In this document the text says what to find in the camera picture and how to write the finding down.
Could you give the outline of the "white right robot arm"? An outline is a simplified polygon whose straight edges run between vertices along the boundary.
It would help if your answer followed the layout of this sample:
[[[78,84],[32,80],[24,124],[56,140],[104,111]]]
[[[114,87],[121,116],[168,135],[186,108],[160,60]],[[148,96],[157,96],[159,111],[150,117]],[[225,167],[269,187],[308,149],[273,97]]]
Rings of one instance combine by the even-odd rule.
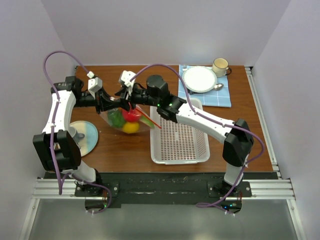
[[[149,76],[147,87],[139,89],[136,76],[134,72],[125,70],[119,77],[121,90],[116,95],[124,103],[123,108],[152,106],[163,119],[193,127],[222,143],[222,157],[226,161],[222,189],[227,196],[235,196],[241,190],[245,163],[254,144],[247,122],[219,118],[195,107],[190,99],[170,93],[168,83],[160,75]]]

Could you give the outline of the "clear orange zip top bag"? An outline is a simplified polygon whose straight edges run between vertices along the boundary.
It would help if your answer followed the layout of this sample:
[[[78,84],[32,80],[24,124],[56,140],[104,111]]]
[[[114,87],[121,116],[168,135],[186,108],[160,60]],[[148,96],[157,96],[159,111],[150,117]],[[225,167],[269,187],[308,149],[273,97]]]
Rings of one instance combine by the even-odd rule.
[[[155,129],[162,129],[142,108],[137,105],[129,111],[114,108],[100,113],[100,117],[113,129],[125,134],[138,134]]]

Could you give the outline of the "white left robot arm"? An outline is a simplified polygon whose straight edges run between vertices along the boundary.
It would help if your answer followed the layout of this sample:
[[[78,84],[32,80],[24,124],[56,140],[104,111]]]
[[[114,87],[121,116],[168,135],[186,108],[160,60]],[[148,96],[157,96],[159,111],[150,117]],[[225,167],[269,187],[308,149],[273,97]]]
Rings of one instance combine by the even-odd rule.
[[[32,143],[40,162],[47,172],[54,172],[61,190],[66,177],[73,177],[86,185],[86,191],[99,196],[104,190],[96,169],[88,166],[74,137],[76,131],[70,126],[74,108],[95,107],[101,114],[108,110],[128,110],[127,100],[113,99],[102,86],[96,75],[88,81],[90,89],[83,91],[84,82],[76,76],[51,85],[52,105],[47,123],[40,134],[33,136]]]

